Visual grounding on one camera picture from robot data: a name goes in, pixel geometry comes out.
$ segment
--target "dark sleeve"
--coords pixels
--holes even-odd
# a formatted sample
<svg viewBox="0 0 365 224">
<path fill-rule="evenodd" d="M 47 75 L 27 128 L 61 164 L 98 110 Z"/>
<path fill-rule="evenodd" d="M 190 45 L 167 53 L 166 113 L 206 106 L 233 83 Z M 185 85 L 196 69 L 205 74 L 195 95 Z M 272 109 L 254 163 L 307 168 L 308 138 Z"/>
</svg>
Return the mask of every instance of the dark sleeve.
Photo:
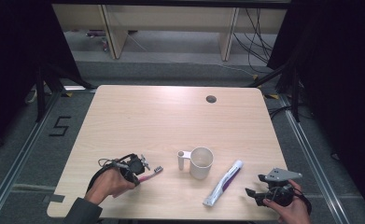
<svg viewBox="0 0 365 224">
<path fill-rule="evenodd" d="M 94 224 L 101 215 L 103 209 L 84 199 L 77 198 L 63 220 L 64 224 Z"/>
</svg>

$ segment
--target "desk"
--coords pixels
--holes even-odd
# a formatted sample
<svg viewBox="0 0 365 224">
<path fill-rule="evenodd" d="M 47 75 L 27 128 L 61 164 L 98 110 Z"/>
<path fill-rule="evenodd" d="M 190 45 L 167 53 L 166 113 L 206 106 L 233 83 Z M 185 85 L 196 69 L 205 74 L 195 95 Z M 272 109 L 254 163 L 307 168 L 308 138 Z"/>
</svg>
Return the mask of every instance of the desk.
<svg viewBox="0 0 365 224">
<path fill-rule="evenodd" d="M 206 101 L 213 95 L 217 101 Z M 179 171 L 177 152 L 209 147 L 214 163 L 209 177 L 196 180 Z M 272 168 L 286 169 L 262 95 L 257 89 L 167 86 L 101 86 L 92 100 L 55 194 L 51 217 L 65 217 L 83 197 L 97 161 L 144 154 L 158 176 L 117 199 L 101 203 L 102 217 L 127 219 L 265 220 L 277 219 L 271 209 L 257 207 L 245 188 L 258 192 L 258 180 Z M 215 206 L 203 205 L 235 160 L 245 163 Z"/>
</svg>

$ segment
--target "toothbrush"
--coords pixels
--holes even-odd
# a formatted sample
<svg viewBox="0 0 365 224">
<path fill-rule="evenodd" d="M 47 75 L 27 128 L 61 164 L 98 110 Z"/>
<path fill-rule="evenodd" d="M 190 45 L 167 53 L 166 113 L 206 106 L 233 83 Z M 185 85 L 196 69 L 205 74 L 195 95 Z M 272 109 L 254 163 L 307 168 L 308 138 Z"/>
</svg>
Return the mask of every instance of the toothbrush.
<svg viewBox="0 0 365 224">
<path fill-rule="evenodd" d="M 144 182 L 146 180 L 149 180 L 151 177 L 155 176 L 155 175 L 158 175 L 161 171 L 162 171 L 162 167 L 161 166 L 158 166 L 156 167 L 153 171 L 154 173 L 151 174 L 151 175 L 145 175 L 145 176 L 142 176 L 138 179 L 139 182 Z"/>
</svg>

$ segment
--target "white cup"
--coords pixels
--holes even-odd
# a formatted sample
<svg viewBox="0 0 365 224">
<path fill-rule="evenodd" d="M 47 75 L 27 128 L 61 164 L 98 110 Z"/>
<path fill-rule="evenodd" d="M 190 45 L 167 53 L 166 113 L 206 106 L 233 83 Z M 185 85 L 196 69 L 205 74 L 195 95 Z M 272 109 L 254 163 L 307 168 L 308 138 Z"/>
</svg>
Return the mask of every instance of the white cup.
<svg viewBox="0 0 365 224">
<path fill-rule="evenodd" d="M 183 170 L 185 159 L 190 160 L 190 174 L 196 179 L 204 179 L 209 174 L 214 154 L 206 147 L 196 147 L 191 152 L 178 151 L 179 170 Z"/>
</svg>

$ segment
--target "wooden tabletop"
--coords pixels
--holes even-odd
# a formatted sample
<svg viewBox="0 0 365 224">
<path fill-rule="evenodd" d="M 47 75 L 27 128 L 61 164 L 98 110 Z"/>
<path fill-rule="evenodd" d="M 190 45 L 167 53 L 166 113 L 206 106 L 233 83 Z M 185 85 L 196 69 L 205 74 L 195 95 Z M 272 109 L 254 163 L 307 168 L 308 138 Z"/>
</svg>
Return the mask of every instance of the wooden tabletop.
<svg viewBox="0 0 365 224">
<path fill-rule="evenodd" d="M 215 96 L 214 103 L 206 101 Z M 189 162 L 179 171 L 177 152 L 208 147 L 214 152 L 209 176 L 197 180 Z M 265 192 L 258 175 L 287 169 L 261 92 L 251 88 L 101 86 L 55 190 L 51 217 L 65 217 L 83 197 L 98 160 L 144 154 L 163 172 L 116 199 L 106 198 L 101 217 L 128 219 L 269 220 L 278 215 L 258 207 L 245 188 Z M 236 160 L 244 166 L 213 207 L 203 205 Z"/>
</svg>

